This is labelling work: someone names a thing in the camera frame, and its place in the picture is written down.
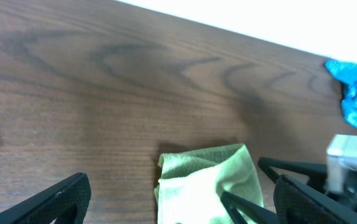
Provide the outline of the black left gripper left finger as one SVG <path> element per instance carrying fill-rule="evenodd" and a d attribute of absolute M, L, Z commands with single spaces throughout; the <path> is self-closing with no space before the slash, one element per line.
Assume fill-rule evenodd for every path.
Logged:
<path fill-rule="evenodd" d="M 0 224 L 82 224 L 91 199 L 85 173 L 76 173 L 0 213 Z"/>

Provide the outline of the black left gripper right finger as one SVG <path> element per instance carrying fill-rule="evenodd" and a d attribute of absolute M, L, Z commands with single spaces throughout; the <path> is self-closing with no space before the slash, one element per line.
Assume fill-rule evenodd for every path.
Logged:
<path fill-rule="evenodd" d="M 288 175 L 274 190 L 280 223 L 357 224 L 357 213 Z"/>

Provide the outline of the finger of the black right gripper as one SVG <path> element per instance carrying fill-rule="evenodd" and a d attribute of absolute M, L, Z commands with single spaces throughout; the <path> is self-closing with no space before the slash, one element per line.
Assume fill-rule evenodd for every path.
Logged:
<path fill-rule="evenodd" d="M 315 164 L 307 162 L 292 162 L 261 157 L 257 165 L 265 173 L 268 178 L 277 183 L 279 174 L 272 168 L 278 168 L 306 175 L 308 177 L 307 185 L 315 190 L 324 190 L 327 180 L 327 166 L 325 164 Z"/>
<path fill-rule="evenodd" d="M 240 212 L 257 224 L 280 223 L 275 213 L 230 192 L 223 192 L 220 200 L 234 224 L 247 223 Z"/>

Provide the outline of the green cloth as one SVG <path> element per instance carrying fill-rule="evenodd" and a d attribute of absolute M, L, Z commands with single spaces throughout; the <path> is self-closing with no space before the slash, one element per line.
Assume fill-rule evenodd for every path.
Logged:
<path fill-rule="evenodd" d="M 163 153 L 158 165 L 158 224 L 231 223 L 220 200 L 223 192 L 264 205 L 257 169 L 244 144 Z"/>

